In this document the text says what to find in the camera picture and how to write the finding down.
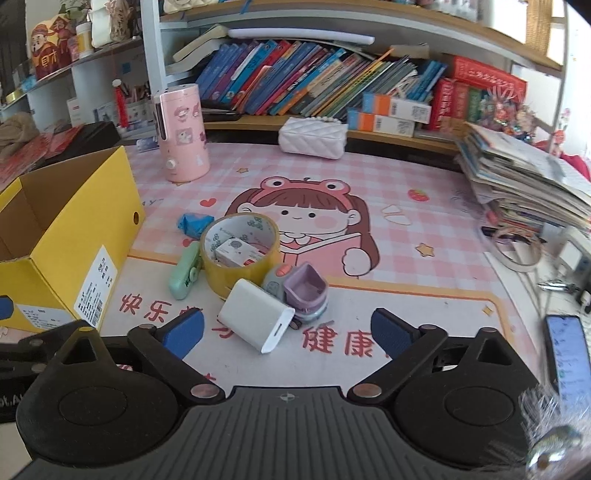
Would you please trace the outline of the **black electric keyboard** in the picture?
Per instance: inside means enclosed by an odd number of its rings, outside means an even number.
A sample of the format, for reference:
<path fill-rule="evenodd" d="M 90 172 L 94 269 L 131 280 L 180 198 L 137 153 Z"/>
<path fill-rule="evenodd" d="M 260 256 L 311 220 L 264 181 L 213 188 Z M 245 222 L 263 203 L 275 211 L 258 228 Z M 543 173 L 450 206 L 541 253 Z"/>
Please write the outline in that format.
<path fill-rule="evenodd" d="M 76 127 L 48 127 L 49 147 L 33 170 L 118 146 L 121 136 L 113 122 L 95 122 Z"/>

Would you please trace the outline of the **orange white box upper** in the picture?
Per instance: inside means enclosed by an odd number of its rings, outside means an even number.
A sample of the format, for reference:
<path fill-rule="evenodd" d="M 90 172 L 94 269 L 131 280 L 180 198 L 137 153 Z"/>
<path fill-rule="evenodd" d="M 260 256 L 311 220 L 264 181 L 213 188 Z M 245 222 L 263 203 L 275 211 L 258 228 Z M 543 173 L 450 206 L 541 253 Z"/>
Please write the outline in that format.
<path fill-rule="evenodd" d="M 393 117 L 401 120 L 428 124 L 430 105 L 384 94 L 363 93 L 363 113 Z"/>

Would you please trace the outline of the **purple grey toy car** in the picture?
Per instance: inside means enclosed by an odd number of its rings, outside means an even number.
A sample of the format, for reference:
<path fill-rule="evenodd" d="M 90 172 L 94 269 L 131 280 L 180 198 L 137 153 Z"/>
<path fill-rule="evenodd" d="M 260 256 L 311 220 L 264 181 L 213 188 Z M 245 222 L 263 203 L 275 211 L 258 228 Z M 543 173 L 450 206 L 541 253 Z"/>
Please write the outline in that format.
<path fill-rule="evenodd" d="M 317 321 L 328 308 L 329 284 L 310 263 L 274 267 L 263 280 L 263 290 L 294 308 L 293 330 Z"/>

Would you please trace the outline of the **stack of magazines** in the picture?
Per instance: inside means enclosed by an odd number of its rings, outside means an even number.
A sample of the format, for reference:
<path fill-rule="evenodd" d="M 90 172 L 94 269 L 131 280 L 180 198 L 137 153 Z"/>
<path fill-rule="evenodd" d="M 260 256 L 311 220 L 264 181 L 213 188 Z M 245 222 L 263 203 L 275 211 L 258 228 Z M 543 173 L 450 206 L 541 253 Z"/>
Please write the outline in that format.
<path fill-rule="evenodd" d="M 456 160 L 477 200 L 500 224 L 590 234 L 590 181 L 564 159 L 472 123 L 457 146 Z"/>

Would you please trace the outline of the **yellow tape roll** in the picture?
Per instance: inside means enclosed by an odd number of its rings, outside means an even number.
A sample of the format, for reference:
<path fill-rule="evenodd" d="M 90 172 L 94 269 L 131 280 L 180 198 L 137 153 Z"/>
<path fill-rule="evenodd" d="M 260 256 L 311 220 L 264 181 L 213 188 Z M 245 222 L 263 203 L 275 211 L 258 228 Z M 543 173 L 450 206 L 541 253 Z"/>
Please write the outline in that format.
<path fill-rule="evenodd" d="M 238 280 L 260 286 L 280 264 L 280 232 L 273 220 L 261 214 L 226 215 L 201 235 L 200 255 L 209 287 L 226 299 Z"/>

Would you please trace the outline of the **row of books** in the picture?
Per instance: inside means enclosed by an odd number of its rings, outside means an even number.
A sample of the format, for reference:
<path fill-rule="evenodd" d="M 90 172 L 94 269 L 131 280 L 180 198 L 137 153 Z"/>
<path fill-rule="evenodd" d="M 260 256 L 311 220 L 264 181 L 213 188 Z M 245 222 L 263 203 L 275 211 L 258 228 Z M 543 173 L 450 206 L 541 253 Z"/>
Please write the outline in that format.
<path fill-rule="evenodd" d="M 460 137 L 472 123 L 530 140 L 526 81 L 462 56 L 433 59 L 396 46 L 380 57 L 287 39 L 224 42 L 197 77 L 205 103 L 246 116 L 332 118 L 348 126 L 363 93 L 431 106 L 427 130 Z"/>

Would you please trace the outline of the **blue candy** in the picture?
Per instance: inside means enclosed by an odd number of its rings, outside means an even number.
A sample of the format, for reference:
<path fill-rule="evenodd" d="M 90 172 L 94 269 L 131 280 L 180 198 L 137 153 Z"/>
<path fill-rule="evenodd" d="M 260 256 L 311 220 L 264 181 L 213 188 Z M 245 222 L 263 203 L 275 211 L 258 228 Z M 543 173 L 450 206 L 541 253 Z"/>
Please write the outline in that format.
<path fill-rule="evenodd" d="M 211 215 L 184 213 L 177 220 L 177 228 L 187 237 L 199 240 L 206 229 L 214 222 Z"/>

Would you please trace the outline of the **fortune god figure box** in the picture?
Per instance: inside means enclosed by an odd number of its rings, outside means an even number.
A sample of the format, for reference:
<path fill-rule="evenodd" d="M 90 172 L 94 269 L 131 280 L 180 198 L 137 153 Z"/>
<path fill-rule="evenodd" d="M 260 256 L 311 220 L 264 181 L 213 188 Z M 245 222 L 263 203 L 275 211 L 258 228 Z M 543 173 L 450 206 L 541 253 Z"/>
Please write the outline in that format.
<path fill-rule="evenodd" d="M 37 80 L 72 63 L 68 41 L 75 37 L 66 14 L 38 23 L 30 33 L 30 51 Z"/>

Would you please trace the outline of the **white power adapter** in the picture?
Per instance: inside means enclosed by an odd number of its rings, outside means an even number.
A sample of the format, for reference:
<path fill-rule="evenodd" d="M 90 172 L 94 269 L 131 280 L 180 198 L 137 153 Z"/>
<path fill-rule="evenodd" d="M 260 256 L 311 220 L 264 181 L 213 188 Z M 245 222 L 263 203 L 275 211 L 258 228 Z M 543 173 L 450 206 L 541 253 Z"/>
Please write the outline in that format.
<path fill-rule="evenodd" d="M 260 354 L 269 354 L 280 343 L 290 322 L 293 307 L 262 288 L 239 279 L 218 314 L 218 320 Z"/>

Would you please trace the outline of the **yellow cardboard box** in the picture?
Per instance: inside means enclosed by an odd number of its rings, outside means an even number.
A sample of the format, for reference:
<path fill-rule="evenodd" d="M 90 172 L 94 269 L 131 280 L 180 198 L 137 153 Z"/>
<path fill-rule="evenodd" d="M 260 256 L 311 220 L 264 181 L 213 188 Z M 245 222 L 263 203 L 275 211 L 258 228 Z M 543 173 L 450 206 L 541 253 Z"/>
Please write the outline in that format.
<path fill-rule="evenodd" d="M 145 218 L 124 148 L 27 173 L 1 194 L 1 324 L 98 328 Z"/>

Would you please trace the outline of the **small white red box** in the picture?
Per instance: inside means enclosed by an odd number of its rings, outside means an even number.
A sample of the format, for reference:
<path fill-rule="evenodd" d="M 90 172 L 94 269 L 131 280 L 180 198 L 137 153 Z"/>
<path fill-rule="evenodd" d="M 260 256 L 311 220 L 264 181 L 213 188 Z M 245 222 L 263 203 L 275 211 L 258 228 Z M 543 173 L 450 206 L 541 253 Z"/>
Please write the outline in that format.
<path fill-rule="evenodd" d="M 214 249 L 215 260 L 229 268 L 252 265 L 263 259 L 263 256 L 263 252 L 238 238 L 228 239 Z"/>

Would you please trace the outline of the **white quilted pouch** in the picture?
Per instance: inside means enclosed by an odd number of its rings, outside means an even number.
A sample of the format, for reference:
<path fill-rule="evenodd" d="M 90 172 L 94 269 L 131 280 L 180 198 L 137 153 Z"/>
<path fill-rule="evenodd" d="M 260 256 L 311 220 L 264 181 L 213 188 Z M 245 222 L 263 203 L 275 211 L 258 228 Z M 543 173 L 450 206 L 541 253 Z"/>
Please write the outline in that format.
<path fill-rule="evenodd" d="M 338 160 L 345 154 L 348 126 L 332 118 L 287 119 L 279 132 L 284 153 Z"/>

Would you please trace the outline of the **mint green small device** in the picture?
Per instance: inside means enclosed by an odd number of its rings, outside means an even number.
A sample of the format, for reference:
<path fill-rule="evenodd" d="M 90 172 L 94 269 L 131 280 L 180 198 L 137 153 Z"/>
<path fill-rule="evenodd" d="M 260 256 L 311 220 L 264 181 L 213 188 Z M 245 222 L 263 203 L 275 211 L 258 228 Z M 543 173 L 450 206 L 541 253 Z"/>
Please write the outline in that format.
<path fill-rule="evenodd" d="M 188 296 L 192 285 L 197 282 L 201 268 L 200 245 L 192 242 L 184 248 L 168 278 L 168 289 L 174 299 L 183 300 Z"/>

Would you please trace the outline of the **beige cloth bundle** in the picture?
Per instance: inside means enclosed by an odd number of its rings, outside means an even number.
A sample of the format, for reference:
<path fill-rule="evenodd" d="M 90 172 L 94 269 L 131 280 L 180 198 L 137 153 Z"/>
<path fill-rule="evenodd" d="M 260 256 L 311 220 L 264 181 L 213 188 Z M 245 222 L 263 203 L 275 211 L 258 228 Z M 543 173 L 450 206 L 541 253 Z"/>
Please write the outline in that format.
<path fill-rule="evenodd" d="M 0 126 L 0 159 L 5 160 L 39 135 L 30 113 L 17 112 Z"/>

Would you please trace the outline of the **red tassel ornament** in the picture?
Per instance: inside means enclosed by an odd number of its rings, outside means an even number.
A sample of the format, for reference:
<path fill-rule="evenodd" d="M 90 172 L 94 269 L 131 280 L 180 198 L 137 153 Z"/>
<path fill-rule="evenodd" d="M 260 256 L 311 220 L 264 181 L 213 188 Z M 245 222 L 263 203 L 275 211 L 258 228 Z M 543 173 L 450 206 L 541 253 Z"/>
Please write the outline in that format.
<path fill-rule="evenodd" d="M 112 81 L 112 87 L 114 89 L 119 124 L 123 129 L 127 129 L 129 126 L 129 119 L 126 110 L 126 96 L 122 88 L 122 81 L 120 79 L 114 79 Z"/>

